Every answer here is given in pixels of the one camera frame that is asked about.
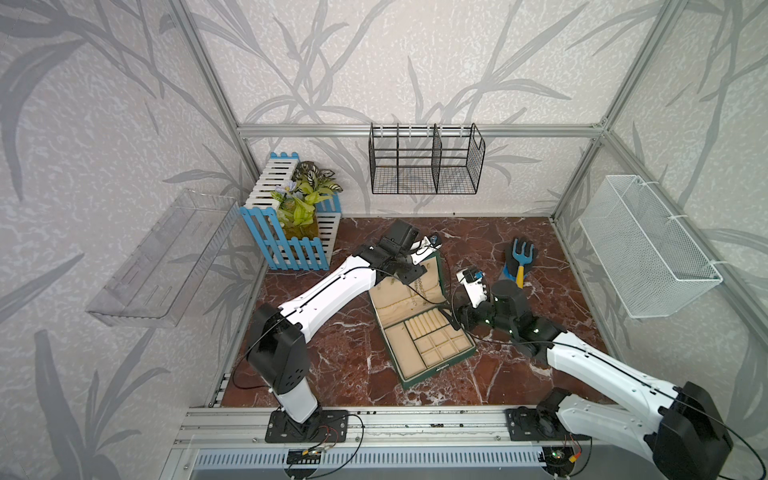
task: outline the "wire mesh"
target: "wire mesh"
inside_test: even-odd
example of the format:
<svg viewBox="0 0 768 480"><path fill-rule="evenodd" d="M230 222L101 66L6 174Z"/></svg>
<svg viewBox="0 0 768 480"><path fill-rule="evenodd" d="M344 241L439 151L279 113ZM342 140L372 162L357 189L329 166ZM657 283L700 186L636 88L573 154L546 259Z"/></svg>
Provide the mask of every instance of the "wire mesh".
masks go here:
<svg viewBox="0 0 768 480"><path fill-rule="evenodd" d="M442 139L440 132L435 131L432 135L432 181L435 185L435 191L440 188L440 164L442 163Z"/></svg>
<svg viewBox="0 0 768 480"><path fill-rule="evenodd" d="M669 316L723 281L637 175L608 175L579 219L633 318Z"/></svg>
<svg viewBox="0 0 768 480"><path fill-rule="evenodd" d="M384 138L386 129L394 135ZM427 127L427 137L411 137L411 130L371 124L368 153L374 194L477 193L485 157L485 141L477 126L457 138L465 140L465 147L450 142L446 147L436 124Z"/></svg>

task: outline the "red marble surface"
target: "red marble surface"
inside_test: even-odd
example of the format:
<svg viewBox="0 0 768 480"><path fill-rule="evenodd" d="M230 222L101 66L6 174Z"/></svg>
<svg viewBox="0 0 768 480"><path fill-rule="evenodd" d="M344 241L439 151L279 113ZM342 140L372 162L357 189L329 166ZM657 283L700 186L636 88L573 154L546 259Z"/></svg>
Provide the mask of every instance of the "red marble surface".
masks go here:
<svg viewBox="0 0 768 480"><path fill-rule="evenodd" d="M538 249L535 267L525 278L534 313L565 325L603 351L605 345L589 313L576 279L548 221L541 218L410 218L422 236L440 232L442 254L455 274L465 266L479 267L488 280L498 279L504 248L525 235ZM345 218L339 226L331 270L366 241L376 242L391 219ZM259 302L279 306L303 293L328 272L270 271ZM478 326L476 336L505 342L509 336ZM307 376L324 406L393 405L527 405L561 386L593 401L607 401L599 392L568 374L533 363L511 346L478 342L477 353L410 389L403 390L386 351L367 295L359 295L326 322L309 347L312 368ZM240 386L263 384L247 362L237 369ZM266 389L240 390L232 382L222 406L277 406Z"/></svg>

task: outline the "patterned wallpaper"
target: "patterned wallpaper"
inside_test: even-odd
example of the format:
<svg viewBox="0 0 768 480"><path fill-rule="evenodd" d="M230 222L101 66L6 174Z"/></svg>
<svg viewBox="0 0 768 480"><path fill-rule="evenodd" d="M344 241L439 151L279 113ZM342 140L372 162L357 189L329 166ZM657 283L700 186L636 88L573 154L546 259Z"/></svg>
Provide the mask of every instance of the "patterned wallpaper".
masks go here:
<svg viewBox="0 0 768 480"><path fill-rule="evenodd" d="M764 179L768 2L690 1L614 127L637 157L766 300ZM768 352L718 289L672 316L631 319L576 219L607 174L601 150L561 219L607 339L630 365L712 394L727 423L768 457ZM737 443L724 475L756 478Z"/></svg>
<svg viewBox="0 0 768 480"><path fill-rule="evenodd" d="M157 478L253 289L238 223L176 328L84 311L183 187L253 185L165 14L0 6L0 478Z"/></svg>
<svg viewBox="0 0 768 480"><path fill-rule="evenodd" d="M607 110L661 2L187 4L241 124L591 124ZM252 145L258 158L296 151L336 170L345 215L543 216L586 140L495 139L478 194L441 196L433 205L433 195L371 195L363 140Z"/></svg>
<svg viewBox="0 0 768 480"><path fill-rule="evenodd" d="M614 130L768 306L766 31L765 2L689 5Z"/></svg>

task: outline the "green jewelry box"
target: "green jewelry box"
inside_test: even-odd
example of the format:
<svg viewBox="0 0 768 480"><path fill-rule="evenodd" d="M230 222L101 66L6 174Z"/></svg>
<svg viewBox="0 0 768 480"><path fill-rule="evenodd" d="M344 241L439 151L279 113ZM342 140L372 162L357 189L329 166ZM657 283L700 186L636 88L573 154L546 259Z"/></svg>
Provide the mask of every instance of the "green jewelry box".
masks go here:
<svg viewBox="0 0 768 480"><path fill-rule="evenodd" d="M427 273L411 286L432 302L445 301L442 259L424 259ZM426 302L398 280L384 279L369 291L389 358L404 389L475 354L475 342L454 330L436 305Z"/></svg>

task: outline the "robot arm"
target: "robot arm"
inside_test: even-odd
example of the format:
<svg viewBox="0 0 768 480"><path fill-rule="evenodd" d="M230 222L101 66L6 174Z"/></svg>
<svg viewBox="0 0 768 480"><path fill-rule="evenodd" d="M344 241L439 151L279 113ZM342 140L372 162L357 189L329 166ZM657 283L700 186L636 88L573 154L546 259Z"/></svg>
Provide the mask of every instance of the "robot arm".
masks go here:
<svg viewBox="0 0 768 480"><path fill-rule="evenodd" d="M247 340L248 363L269 383L289 422L301 435L314 433L321 408L306 381L306 344L351 299L394 276L405 284L426 272L418 263L440 248L437 234L414 240L419 232L397 220L376 245L362 245L333 273L279 308L269 304L253 313Z"/></svg>
<svg viewBox="0 0 768 480"><path fill-rule="evenodd" d="M733 442L704 389L691 382L681 388L656 379L602 353L561 325L533 316L525 295L511 280L491 288L491 303L487 289L479 285L482 273L465 269L457 277L472 307L457 309L455 327L458 323L471 329L486 322L508 332L511 344L525 355L580 379L617 403L602 405L554 389L533 414L519 409L526 411L518 419L528 422L521 425L528 430L524 433L549 432L553 439L561 439L565 430L599 438L653 462L673 480L717 477Z"/></svg>

